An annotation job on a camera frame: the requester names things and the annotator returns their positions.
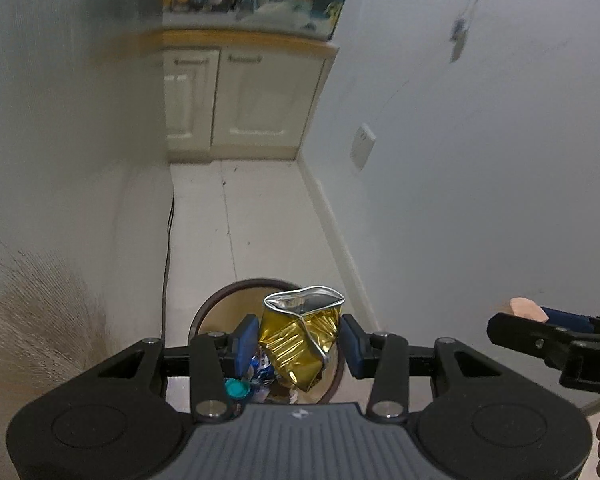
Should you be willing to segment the teal bottle cap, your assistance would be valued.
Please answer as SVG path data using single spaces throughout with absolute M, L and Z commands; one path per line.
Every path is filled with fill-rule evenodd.
M 242 379 L 227 378 L 224 380 L 225 392 L 235 402 L 247 402 L 252 395 L 250 382 Z

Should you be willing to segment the crushed blue pepsi can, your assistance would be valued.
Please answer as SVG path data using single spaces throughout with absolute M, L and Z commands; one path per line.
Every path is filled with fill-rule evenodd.
M 259 349 L 250 360 L 251 385 L 263 387 L 276 382 L 276 371 L 265 351 Z

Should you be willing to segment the gold foil wrapper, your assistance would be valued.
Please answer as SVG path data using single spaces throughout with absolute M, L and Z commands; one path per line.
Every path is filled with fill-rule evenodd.
M 263 299 L 259 344 L 284 382 L 308 392 L 322 378 L 339 333 L 341 292 L 314 285 Z

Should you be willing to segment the beige trash bin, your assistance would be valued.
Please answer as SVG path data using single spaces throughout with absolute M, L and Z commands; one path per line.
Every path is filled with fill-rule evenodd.
M 326 404 L 344 373 L 337 336 L 341 292 L 325 285 L 299 286 L 275 278 L 250 278 L 212 294 L 198 309 L 188 336 L 234 333 L 244 321 L 254 361 L 238 356 L 228 369 L 268 393 L 268 403 Z

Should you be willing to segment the cream floor cabinet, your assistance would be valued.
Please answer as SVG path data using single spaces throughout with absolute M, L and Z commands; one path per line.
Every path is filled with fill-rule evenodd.
M 172 162 L 294 160 L 338 53 L 331 42 L 272 32 L 162 34 Z

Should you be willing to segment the white wall socket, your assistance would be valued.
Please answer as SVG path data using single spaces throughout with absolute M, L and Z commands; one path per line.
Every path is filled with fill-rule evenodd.
M 370 130 L 368 125 L 362 124 L 356 130 L 351 146 L 350 159 L 358 171 L 362 171 L 365 167 L 376 140 L 376 134 Z

